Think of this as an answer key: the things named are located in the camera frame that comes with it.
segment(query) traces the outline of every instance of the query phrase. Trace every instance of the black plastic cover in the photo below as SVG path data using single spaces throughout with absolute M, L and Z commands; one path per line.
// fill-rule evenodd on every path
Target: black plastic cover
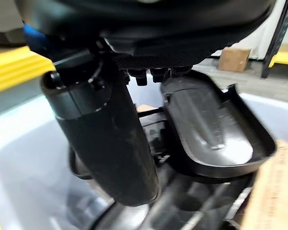
M 254 172 L 275 143 L 236 92 L 223 93 L 207 75 L 191 70 L 161 85 L 172 130 L 182 150 L 173 162 L 189 173 L 230 178 Z
M 42 90 L 71 147 L 107 194 L 127 206 L 157 198 L 156 167 L 123 78 L 103 66 L 100 88 L 83 81 L 61 89 L 45 74 Z

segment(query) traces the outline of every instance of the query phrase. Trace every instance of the textured mesh surface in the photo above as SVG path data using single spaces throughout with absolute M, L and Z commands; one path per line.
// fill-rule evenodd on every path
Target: textured mesh surface
M 175 51 L 160 56 L 133 57 L 125 55 L 115 59 L 115 61 L 120 69 L 150 69 L 191 66 L 200 63 L 205 58 L 224 47 L 225 46 L 216 47 L 209 50 L 194 49 L 188 51 Z

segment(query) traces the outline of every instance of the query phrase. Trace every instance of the metal rack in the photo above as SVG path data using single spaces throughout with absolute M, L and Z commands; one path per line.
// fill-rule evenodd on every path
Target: metal rack
M 264 58 L 262 78 L 267 78 L 270 68 L 274 63 L 288 64 L 288 54 L 280 54 L 277 56 L 279 48 L 288 29 L 288 0 L 285 1 L 284 8 L 277 23 L 277 27 L 273 34 L 270 46 Z

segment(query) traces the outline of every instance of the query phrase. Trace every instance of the cardboard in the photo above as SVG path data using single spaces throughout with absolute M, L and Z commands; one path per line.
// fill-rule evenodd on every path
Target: cardboard
M 218 69 L 243 72 L 249 59 L 251 50 L 225 48 L 219 60 Z
M 288 230 L 288 143 L 259 169 L 241 230 Z

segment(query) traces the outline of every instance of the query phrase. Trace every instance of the cardboard box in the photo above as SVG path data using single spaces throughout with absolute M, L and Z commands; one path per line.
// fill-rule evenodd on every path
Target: cardboard box
M 225 48 L 220 57 L 218 69 L 243 72 L 249 59 L 251 50 Z

